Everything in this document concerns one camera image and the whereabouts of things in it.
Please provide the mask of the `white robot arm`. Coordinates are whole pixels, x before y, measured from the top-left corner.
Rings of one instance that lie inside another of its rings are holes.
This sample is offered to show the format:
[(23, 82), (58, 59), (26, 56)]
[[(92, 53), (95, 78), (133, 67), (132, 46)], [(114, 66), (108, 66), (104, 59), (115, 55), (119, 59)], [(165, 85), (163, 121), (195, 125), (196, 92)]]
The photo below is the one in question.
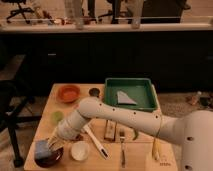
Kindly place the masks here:
[(213, 171), (213, 112), (197, 110), (181, 118), (109, 106), (96, 97), (82, 99), (48, 139), (53, 151), (75, 140), (91, 119), (106, 119), (179, 145), (181, 171)]

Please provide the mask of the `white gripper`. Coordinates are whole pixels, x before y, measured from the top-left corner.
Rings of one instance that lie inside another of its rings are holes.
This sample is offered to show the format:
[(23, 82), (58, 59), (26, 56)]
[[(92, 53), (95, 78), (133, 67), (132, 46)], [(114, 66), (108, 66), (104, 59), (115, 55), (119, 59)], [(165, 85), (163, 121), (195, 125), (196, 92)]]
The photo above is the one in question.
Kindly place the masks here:
[(83, 117), (78, 111), (67, 115), (56, 127), (56, 134), (63, 140), (58, 140), (56, 136), (52, 136), (47, 141), (48, 147), (55, 151), (64, 146), (64, 140), (75, 140), (88, 122), (89, 119)]

